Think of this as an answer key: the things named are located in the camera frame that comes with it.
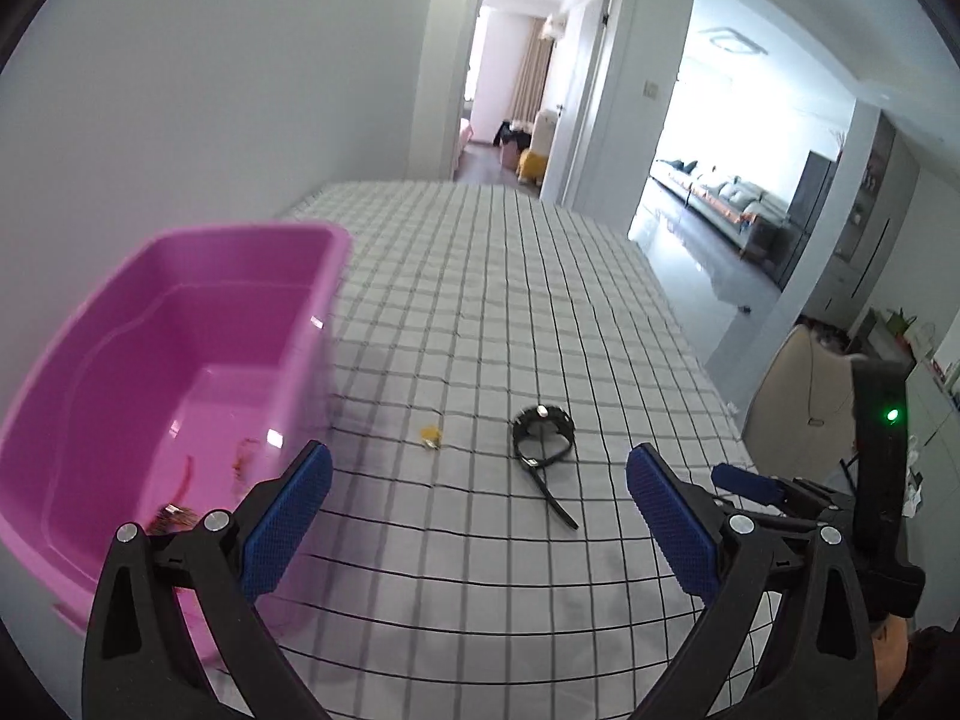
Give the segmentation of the person's right hand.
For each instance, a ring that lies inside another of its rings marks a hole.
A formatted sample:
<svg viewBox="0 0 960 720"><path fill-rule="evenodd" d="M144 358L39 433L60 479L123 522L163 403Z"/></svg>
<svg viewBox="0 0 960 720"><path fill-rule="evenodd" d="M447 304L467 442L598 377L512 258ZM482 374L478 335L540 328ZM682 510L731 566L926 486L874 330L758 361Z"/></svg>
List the person's right hand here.
<svg viewBox="0 0 960 720"><path fill-rule="evenodd" d="M884 704L900 683L908 661L908 621L890 614L872 634L877 702Z"/></svg>

